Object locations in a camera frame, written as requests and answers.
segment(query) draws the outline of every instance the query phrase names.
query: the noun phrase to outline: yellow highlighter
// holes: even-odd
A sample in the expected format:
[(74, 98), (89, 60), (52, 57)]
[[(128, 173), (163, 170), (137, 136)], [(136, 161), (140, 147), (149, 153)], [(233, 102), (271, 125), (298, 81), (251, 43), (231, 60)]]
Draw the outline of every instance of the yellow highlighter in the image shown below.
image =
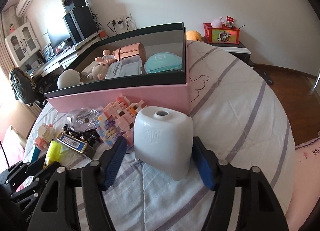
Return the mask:
[(61, 151), (61, 144), (55, 141), (51, 141), (47, 151), (47, 155), (44, 160), (43, 168), (47, 167), (53, 162), (59, 162), (60, 151)]

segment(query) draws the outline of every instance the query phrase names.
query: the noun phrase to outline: silver screw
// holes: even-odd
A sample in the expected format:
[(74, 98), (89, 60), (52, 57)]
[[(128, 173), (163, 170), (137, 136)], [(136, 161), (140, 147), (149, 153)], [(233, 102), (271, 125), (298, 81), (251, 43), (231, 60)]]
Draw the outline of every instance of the silver screw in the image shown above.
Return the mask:
[(221, 166), (226, 166), (228, 165), (228, 162), (226, 160), (219, 160), (218, 163), (221, 165)]
[(99, 163), (100, 163), (99, 161), (94, 160), (94, 161), (90, 162), (90, 166), (95, 167), (95, 166), (98, 166)]
[(259, 172), (261, 171), (260, 168), (257, 167), (257, 166), (253, 166), (253, 167), (251, 168), (251, 170), (252, 170), (253, 172), (255, 172), (255, 173), (259, 173)]
[(66, 170), (65, 167), (59, 167), (57, 168), (57, 173), (63, 173)]

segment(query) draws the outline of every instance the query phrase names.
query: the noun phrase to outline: white sphere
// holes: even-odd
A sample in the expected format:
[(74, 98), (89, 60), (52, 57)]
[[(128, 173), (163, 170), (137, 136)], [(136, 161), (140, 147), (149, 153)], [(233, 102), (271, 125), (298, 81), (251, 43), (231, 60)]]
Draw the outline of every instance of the white sphere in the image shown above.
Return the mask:
[(67, 69), (58, 77), (58, 89), (80, 84), (80, 75), (78, 71)]

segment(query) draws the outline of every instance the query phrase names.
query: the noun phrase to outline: black line drawing on cloth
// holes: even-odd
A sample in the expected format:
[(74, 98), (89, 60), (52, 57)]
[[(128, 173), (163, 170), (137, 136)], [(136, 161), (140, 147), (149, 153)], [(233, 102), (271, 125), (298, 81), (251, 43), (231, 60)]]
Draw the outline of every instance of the black line drawing on cloth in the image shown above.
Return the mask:
[(201, 76), (199, 76), (199, 77), (198, 77), (197, 79), (195, 79), (195, 80), (192, 80), (191, 78), (189, 78), (191, 82), (194, 82), (194, 81), (197, 81), (197, 80), (198, 80), (199, 78), (201, 78), (202, 76), (205, 76), (205, 77), (207, 77), (208, 79), (206, 79), (206, 80), (201, 79), (201, 80), (203, 81), (203, 87), (202, 87), (202, 88), (199, 88), (199, 89), (195, 89), (195, 91), (198, 92), (198, 95), (197, 95), (196, 98), (194, 98), (192, 101), (190, 101), (190, 103), (193, 102), (194, 100), (196, 100), (196, 99), (199, 97), (199, 95), (200, 95), (199, 90), (202, 90), (202, 89), (205, 88), (205, 83), (210, 80), (210, 77), (208, 77), (208, 76), (206, 76), (206, 75), (201, 75)]

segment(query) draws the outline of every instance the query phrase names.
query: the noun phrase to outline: cabinet glass panel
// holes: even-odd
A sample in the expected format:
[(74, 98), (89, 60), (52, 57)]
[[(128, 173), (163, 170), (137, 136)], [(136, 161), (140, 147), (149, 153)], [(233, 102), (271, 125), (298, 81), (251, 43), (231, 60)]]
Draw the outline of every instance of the cabinet glass panel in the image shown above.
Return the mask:
[(34, 43), (33, 38), (31, 37), (28, 27), (24, 27), (22, 29), (22, 33), (23, 33), (24, 39), (26, 40), (25, 44), (29, 45), (30, 50), (34, 50), (36, 48), (36, 44)]
[(23, 60), (24, 59), (24, 53), (20, 47), (20, 44), (19, 44), (19, 40), (17, 39), (16, 36), (12, 36), (11, 39), (11, 44), (13, 46), (13, 49), (19, 59), (19, 61)]

